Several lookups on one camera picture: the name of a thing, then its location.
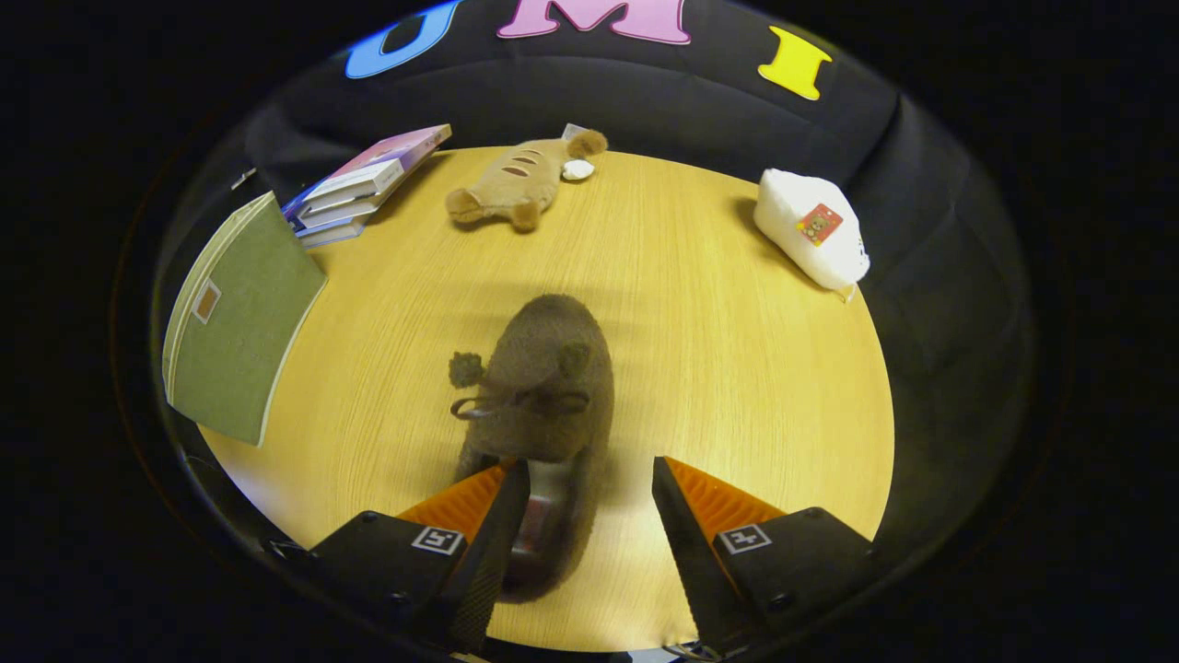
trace round table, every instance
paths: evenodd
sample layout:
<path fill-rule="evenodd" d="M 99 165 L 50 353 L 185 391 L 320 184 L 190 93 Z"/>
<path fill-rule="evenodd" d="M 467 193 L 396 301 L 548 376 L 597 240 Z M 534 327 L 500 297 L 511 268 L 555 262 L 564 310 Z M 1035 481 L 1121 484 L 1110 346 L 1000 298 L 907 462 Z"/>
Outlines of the round table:
<path fill-rule="evenodd" d="M 505 147 L 439 152 L 363 235 L 312 249 L 328 284 L 276 386 L 265 445 L 202 428 L 295 541 L 362 510 L 396 514 L 449 484 L 466 424 L 454 352 L 489 356 L 544 293 L 580 298 L 614 365 L 608 475 L 585 556 L 490 637 L 571 651 L 696 638 L 651 498 L 670 455 L 788 512 L 819 505 L 867 538 L 893 477 L 893 406 L 863 297 L 815 285 L 753 224 L 757 185 L 621 152 L 561 183 L 538 230 L 455 228 L 444 196 Z"/>

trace white plush toy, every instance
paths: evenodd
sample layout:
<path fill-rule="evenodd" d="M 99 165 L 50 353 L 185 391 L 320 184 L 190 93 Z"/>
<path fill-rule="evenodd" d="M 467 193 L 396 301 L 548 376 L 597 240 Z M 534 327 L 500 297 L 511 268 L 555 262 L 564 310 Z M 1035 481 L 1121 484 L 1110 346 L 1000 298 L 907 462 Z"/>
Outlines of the white plush toy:
<path fill-rule="evenodd" d="M 859 219 L 834 183 L 768 169 L 753 209 L 757 228 L 828 290 L 843 290 L 868 274 Z"/>

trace letter m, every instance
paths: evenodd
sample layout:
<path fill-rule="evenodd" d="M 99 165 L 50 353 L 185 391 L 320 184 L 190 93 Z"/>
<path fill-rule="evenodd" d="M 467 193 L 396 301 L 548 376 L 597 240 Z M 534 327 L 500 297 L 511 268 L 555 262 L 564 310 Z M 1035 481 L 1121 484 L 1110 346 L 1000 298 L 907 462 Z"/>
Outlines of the letter m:
<path fill-rule="evenodd" d="M 664 44 L 687 44 L 692 40 L 683 31 L 684 0 L 520 0 L 515 18 L 496 34 L 515 39 L 556 31 L 561 24 L 548 18 L 551 6 L 556 7 L 581 32 L 598 27 L 606 17 L 626 7 L 623 20 L 611 24 L 613 32 Z"/>

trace tan plush toy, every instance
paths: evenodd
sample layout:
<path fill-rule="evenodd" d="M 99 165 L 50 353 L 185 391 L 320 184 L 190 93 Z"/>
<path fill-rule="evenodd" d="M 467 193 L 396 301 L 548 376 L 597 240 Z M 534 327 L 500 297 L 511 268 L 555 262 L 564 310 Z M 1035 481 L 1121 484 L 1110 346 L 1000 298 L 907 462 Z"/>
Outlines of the tan plush toy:
<path fill-rule="evenodd" d="M 561 168 L 606 151 L 606 137 L 585 130 L 571 139 L 529 140 L 512 147 L 495 160 L 474 186 L 452 191 L 446 210 L 457 224 L 500 216 L 518 232 L 532 232 L 540 212 L 556 197 Z"/>

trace stuffed animal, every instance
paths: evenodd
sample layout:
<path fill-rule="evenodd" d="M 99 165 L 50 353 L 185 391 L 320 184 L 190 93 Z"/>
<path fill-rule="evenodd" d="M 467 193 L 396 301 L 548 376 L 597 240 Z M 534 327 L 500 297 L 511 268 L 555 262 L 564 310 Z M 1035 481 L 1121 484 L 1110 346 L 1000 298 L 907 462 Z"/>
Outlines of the stuffed animal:
<path fill-rule="evenodd" d="M 531 498 L 500 598 L 539 598 L 577 566 L 593 526 L 614 412 L 606 339 L 581 302 L 544 295 L 508 322 L 486 368 L 455 353 L 450 382 L 479 386 L 450 407 L 469 421 L 455 479 L 503 457 L 528 464 Z"/>
<path fill-rule="evenodd" d="M 593 130 L 568 140 L 529 140 L 508 150 L 468 189 L 452 191 L 446 210 L 457 224 L 507 217 L 518 232 L 532 232 L 540 212 L 556 197 L 562 168 L 571 159 L 605 152 L 606 137 Z"/>

